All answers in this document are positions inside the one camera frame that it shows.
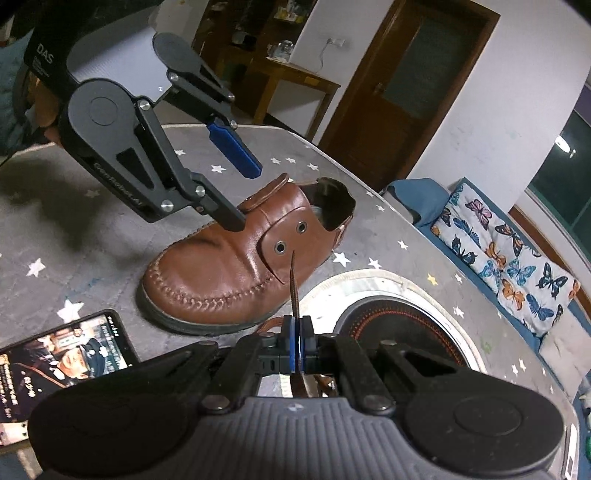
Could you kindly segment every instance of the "screw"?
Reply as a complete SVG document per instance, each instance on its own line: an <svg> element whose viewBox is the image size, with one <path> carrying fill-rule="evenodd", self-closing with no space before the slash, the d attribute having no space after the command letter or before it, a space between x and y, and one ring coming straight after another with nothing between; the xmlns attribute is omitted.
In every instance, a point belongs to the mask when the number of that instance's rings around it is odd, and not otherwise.
<svg viewBox="0 0 591 480"><path fill-rule="evenodd" d="M201 401L203 408L208 410L223 410L230 404L230 401L223 395L206 395Z"/></svg>
<svg viewBox="0 0 591 480"><path fill-rule="evenodd" d="M174 209L174 203L172 203L170 200L164 200L160 204L160 208L162 208L162 210L164 210L165 212L172 212Z"/></svg>
<svg viewBox="0 0 591 480"><path fill-rule="evenodd" d="M384 411L392 406L392 401L382 395L366 395L363 406L371 411Z"/></svg>

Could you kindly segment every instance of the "shoe opening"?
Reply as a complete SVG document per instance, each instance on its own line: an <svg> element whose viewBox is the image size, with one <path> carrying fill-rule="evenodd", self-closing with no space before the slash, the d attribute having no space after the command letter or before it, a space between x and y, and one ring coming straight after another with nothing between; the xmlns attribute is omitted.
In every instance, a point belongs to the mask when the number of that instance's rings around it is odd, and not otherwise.
<svg viewBox="0 0 591 480"><path fill-rule="evenodd" d="M318 179L317 183L300 188L308 198L312 211L329 232L338 228L355 210L355 199L337 180Z"/></svg>

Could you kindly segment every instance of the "shoe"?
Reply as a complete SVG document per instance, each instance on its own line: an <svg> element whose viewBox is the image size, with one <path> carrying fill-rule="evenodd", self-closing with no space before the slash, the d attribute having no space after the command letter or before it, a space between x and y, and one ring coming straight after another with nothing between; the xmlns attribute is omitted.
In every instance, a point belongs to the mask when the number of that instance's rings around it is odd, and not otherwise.
<svg viewBox="0 0 591 480"><path fill-rule="evenodd" d="M148 267L140 306L169 330L221 335L257 325L290 298L338 246L355 200L341 182L289 183L284 173L238 209L242 232L210 223L172 244Z"/></svg>

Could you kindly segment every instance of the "ceiling light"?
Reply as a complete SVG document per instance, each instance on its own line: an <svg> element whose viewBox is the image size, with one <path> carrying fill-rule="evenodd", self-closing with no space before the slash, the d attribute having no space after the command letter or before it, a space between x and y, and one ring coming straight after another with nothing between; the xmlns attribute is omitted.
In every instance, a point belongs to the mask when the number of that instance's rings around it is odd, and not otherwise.
<svg viewBox="0 0 591 480"><path fill-rule="evenodd" d="M563 152L565 153L570 153L570 147L569 144L566 143L566 140L564 138L562 138L560 135L556 137L556 140L554 141L554 143L556 144L556 146L561 149Z"/></svg>

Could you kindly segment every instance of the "wooden table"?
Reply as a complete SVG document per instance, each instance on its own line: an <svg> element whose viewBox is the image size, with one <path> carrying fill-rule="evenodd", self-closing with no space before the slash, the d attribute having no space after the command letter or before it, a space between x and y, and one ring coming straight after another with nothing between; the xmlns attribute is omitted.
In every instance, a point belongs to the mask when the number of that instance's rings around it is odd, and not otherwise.
<svg viewBox="0 0 591 480"><path fill-rule="evenodd" d="M310 72L302 67L298 67L291 63L279 63L278 61L270 60L265 57L258 57L253 52L241 50L236 47L226 47L219 56L216 65L216 75L222 77L226 64L234 63L246 65L250 72L262 73L268 76L267 84L256 107L254 116L254 125L262 125L265 119L265 114L273 98L273 94L279 85L280 80L287 82L296 83L298 85L304 85L314 90L324 92L324 98L320 103L314 119L310 124L308 131L305 134L307 140L312 140L320 122L324 118L326 111L335 96L336 91L340 88L340 85L335 82L331 82L325 78L318 76L317 74Z"/></svg>

